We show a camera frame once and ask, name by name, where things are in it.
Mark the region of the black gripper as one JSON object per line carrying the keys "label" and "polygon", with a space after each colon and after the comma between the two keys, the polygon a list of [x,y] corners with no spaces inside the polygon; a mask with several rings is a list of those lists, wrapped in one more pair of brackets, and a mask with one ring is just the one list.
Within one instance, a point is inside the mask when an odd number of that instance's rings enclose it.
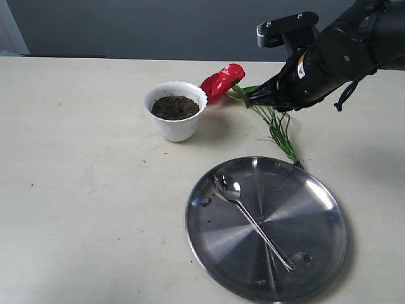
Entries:
{"label": "black gripper", "polygon": [[367,43],[335,28],[326,28],[314,44],[292,56],[277,75],[244,88],[244,103],[274,106],[277,111],[308,108],[342,84],[375,70]]}

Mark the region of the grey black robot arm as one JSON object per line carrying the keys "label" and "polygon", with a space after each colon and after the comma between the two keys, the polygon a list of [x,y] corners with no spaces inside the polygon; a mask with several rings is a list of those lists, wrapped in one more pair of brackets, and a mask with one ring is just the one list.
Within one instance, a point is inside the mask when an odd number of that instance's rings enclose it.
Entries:
{"label": "grey black robot arm", "polygon": [[289,57],[275,76],[244,97],[247,108],[279,112],[309,108],[344,84],[343,104],[358,84],[378,70],[404,70],[404,1],[355,1],[322,31],[314,12],[256,27],[258,46],[285,46]]}

